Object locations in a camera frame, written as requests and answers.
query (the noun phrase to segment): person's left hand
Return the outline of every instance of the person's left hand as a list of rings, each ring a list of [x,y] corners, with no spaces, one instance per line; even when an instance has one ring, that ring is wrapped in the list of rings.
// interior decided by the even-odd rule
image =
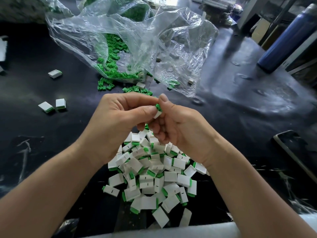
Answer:
[[[134,126],[140,131],[144,129],[145,123],[155,116],[154,105],[158,101],[136,92],[105,94],[75,147],[93,165],[101,167],[116,155]]]

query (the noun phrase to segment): plastic sheet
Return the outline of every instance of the plastic sheet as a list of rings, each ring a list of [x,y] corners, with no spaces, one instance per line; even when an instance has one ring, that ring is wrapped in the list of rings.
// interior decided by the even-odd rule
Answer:
[[[118,77],[118,81],[144,81],[144,74],[150,72],[167,87],[188,97],[195,95],[202,65],[218,34],[211,22],[187,7],[160,7],[151,17],[152,10],[141,0],[91,1],[79,4],[82,11],[78,16],[58,19],[47,15],[50,34],[57,44],[108,77],[96,66],[98,60],[105,64],[109,56],[106,34],[116,34],[130,54],[125,55],[124,63],[120,61],[119,72],[138,75]]]

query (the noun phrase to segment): blue cylinder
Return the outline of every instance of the blue cylinder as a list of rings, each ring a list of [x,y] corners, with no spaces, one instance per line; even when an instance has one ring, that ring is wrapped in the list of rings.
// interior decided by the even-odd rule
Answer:
[[[317,29],[317,5],[310,4],[299,14],[259,59],[267,73],[275,71]]]

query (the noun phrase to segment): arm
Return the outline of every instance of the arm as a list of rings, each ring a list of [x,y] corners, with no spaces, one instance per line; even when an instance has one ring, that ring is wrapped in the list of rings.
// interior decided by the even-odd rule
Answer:
[[[317,237],[201,114],[172,104],[165,95],[159,104],[163,113],[149,127],[160,142],[172,142],[208,169],[243,237]]]
[[[157,102],[138,93],[104,95],[78,140],[0,200],[0,237],[51,237],[131,129],[138,125],[143,130],[154,117]]]

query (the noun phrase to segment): water droplet mark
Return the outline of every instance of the water droplet mark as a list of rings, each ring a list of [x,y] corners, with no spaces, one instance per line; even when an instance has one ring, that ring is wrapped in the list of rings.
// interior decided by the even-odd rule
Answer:
[[[205,101],[202,98],[198,97],[198,96],[194,96],[193,99],[192,99],[192,103],[196,104],[198,106],[203,106]]]
[[[250,81],[253,80],[252,77],[248,77],[247,75],[244,75],[244,74],[237,74],[237,77],[243,78],[245,80],[250,80]]]
[[[262,89],[253,89],[252,91],[256,94],[266,97],[266,93]]]

